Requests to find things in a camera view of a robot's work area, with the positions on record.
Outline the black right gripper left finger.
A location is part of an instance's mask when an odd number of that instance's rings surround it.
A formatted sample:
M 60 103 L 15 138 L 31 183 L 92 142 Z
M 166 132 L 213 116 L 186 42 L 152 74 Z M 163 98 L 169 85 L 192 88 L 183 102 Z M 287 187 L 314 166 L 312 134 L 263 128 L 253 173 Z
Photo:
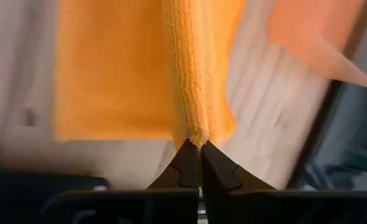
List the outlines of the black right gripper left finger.
M 182 144 L 170 164 L 148 189 L 161 188 L 198 189 L 198 151 L 197 146 L 188 139 Z

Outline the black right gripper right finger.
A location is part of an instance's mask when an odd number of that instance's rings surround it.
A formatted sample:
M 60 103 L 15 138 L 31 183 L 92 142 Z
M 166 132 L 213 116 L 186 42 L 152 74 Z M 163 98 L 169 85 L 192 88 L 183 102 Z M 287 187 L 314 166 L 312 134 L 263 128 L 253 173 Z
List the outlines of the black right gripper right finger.
M 250 193 L 274 188 L 232 161 L 210 141 L 201 148 L 201 167 L 208 224 L 250 223 L 254 208 Z

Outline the orange translucent plastic bin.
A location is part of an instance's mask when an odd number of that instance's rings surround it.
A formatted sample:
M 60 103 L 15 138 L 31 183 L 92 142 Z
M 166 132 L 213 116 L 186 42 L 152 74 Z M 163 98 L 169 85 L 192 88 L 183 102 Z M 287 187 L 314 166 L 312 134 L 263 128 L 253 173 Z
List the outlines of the orange translucent plastic bin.
M 276 0 L 268 37 L 321 77 L 367 87 L 350 60 L 367 28 L 367 0 Z

